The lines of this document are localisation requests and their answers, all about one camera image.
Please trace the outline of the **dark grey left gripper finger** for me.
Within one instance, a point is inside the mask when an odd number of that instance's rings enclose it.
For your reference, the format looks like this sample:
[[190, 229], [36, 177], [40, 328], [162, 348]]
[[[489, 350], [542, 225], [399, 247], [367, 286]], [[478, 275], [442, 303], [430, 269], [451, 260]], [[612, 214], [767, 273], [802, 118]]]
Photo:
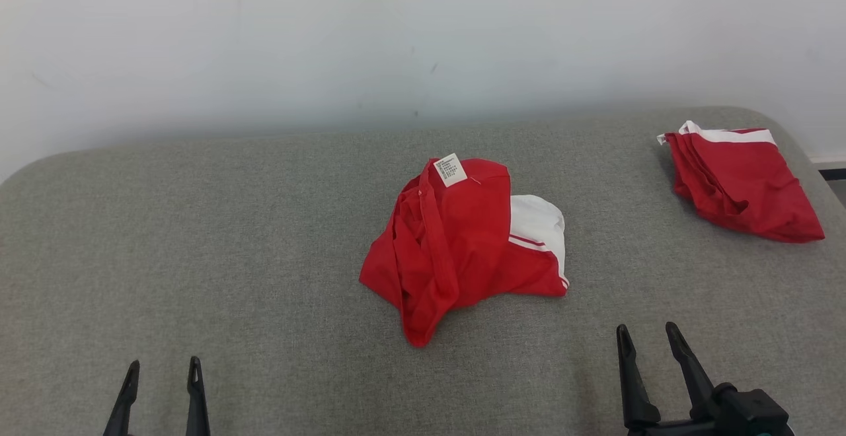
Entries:
[[129, 434], [131, 407], [138, 394], [139, 370], [139, 360], [132, 361], [102, 436], [131, 436]]
[[211, 436], [208, 401], [199, 357], [191, 357], [188, 364], [188, 417], [185, 436]]

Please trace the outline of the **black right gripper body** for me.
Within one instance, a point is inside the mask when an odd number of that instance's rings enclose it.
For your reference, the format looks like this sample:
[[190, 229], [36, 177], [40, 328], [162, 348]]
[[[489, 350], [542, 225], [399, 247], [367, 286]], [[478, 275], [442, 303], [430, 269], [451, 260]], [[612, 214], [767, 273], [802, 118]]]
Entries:
[[685, 419], [655, 423], [625, 419], [627, 436], [721, 436], [713, 418]]

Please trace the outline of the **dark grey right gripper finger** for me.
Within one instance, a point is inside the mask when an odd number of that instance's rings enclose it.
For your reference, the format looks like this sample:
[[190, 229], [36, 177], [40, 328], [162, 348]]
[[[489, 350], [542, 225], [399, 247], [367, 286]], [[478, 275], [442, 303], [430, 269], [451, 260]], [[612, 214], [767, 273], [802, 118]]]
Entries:
[[623, 426], [631, 432], [644, 432], [658, 426], [659, 409], [650, 403], [638, 370], [636, 349], [624, 324], [616, 329], [617, 360], [623, 409]]
[[685, 336], [683, 336], [677, 324], [667, 322], [665, 331], [673, 357], [679, 363], [685, 379], [691, 405], [689, 417], [694, 421], [714, 419], [717, 409], [714, 400], [711, 398], [715, 388], [714, 384], [704, 367], [701, 366], [694, 351], [686, 342]]

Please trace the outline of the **red Bulls 23 shorts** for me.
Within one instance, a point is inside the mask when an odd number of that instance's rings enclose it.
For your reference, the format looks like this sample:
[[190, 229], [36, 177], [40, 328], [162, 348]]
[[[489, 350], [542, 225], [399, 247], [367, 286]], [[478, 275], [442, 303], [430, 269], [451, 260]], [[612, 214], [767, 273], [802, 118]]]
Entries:
[[674, 192], [703, 219], [780, 242], [825, 239], [769, 129], [705, 129], [688, 120], [658, 142], [668, 145], [673, 159]]

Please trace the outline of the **red shirt with white sleeves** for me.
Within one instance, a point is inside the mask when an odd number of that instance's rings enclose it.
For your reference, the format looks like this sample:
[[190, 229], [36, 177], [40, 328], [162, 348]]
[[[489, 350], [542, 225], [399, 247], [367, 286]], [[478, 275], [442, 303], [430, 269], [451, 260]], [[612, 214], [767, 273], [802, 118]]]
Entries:
[[424, 347], [451, 310], [501, 294], [564, 297], [564, 231], [557, 206], [511, 192], [506, 166], [450, 154], [399, 193], [360, 282], [399, 310], [408, 342]]

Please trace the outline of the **white baseboard strip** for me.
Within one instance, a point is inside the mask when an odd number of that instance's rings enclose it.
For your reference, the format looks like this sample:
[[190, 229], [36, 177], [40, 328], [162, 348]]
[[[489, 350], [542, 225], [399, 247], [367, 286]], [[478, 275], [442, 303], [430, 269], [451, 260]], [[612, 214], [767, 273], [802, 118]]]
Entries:
[[825, 181], [846, 180], [846, 154], [810, 158]]

